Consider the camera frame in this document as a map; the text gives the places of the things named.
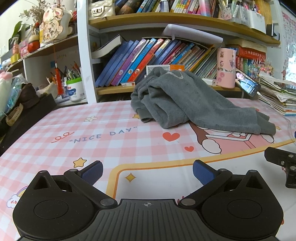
gray sweatshirt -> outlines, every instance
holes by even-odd
[[[164,129],[191,120],[209,129],[276,133],[267,115],[234,105],[189,71],[154,68],[136,85],[131,106],[144,123],[154,119]]]

screw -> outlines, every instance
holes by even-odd
[[[102,199],[100,203],[104,206],[110,206],[110,205],[113,205],[115,202],[112,198],[105,198],[105,199]]]
[[[195,204],[195,201],[191,198],[185,198],[181,201],[181,203],[185,206],[192,206]]]

stack of paper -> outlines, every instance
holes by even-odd
[[[261,84],[259,99],[284,116],[296,116],[296,84],[275,79],[262,71],[259,77]]]

purple book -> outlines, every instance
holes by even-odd
[[[118,73],[116,74],[116,76],[114,77],[111,85],[116,86],[118,84],[118,81],[120,80],[120,78],[122,77],[122,75],[124,74],[125,70],[128,68],[129,64],[131,63],[131,61],[133,60],[133,58],[137,55],[137,53],[141,50],[141,48],[143,47],[143,45],[146,43],[146,39],[142,39],[138,45],[135,47],[135,49],[132,51],[132,53],[130,54],[130,56],[126,59],[126,61],[124,62],[124,64],[121,66],[120,70],[118,71]]]

white flower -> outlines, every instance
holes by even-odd
[[[85,119],[85,121],[84,122],[91,122],[91,121],[93,121],[93,120],[95,120],[95,119],[97,119],[97,117],[95,117],[94,115],[93,116],[91,116],[91,117],[87,117],[86,119]]]
[[[10,208],[15,208],[16,204],[18,203],[18,201],[20,200],[20,197],[17,196],[17,195],[13,195],[11,197],[11,199],[9,199],[7,201],[7,207],[10,207]]]
[[[233,135],[233,136],[235,136],[235,137],[240,137],[240,136],[243,136],[243,137],[245,137],[245,136],[246,136],[246,133],[241,133],[241,132],[233,132],[233,133],[232,133],[232,135]]]

